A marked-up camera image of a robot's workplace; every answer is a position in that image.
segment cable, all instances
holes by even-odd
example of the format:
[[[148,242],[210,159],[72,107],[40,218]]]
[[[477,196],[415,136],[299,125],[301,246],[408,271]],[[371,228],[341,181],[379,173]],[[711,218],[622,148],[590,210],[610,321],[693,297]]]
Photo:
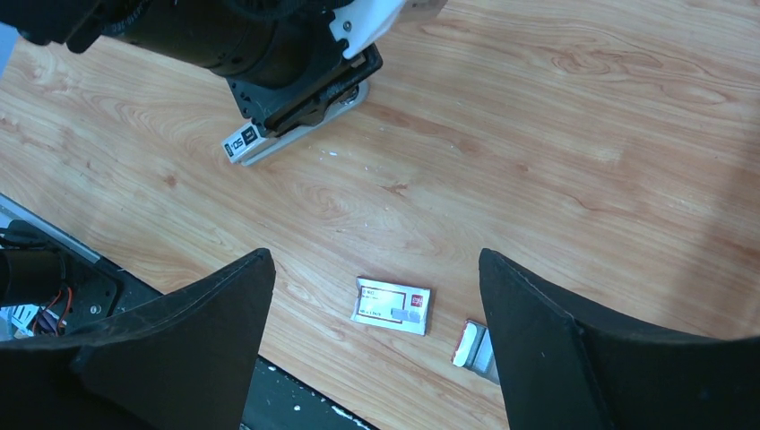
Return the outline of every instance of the cable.
[[[58,325],[56,326],[56,336],[58,336],[58,333],[61,331],[61,327],[64,323],[64,318],[69,313],[69,309],[71,309],[71,301],[73,298],[73,291],[71,290],[71,287],[66,287],[66,290],[69,292],[69,298],[66,300],[66,308],[61,313],[61,316],[58,317]]]
[[[42,312],[40,312],[39,309],[37,310],[37,314],[34,316],[34,322],[31,324],[31,334],[32,335],[36,335],[37,334],[37,320],[39,319],[39,316],[41,314],[47,312],[48,309],[50,309],[50,307],[52,307],[54,304],[58,303],[58,299],[61,298],[61,293],[62,292],[63,291],[59,290],[58,291],[58,295],[56,296],[56,298],[54,298],[53,301],[50,302],[50,305],[45,306],[45,309],[43,309]]]

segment wooden table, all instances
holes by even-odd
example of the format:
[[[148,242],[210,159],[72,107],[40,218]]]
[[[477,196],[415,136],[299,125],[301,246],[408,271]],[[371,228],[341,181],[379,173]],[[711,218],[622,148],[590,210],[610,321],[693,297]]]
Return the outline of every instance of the wooden table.
[[[0,192],[164,292],[268,247],[263,356],[382,428],[505,427],[499,389],[449,363],[483,321],[482,247],[646,321],[760,332],[759,22],[451,0],[379,43],[366,104],[255,168],[222,153],[242,120],[210,73],[19,43]],[[434,288],[427,337],[349,321],[357,275]]]

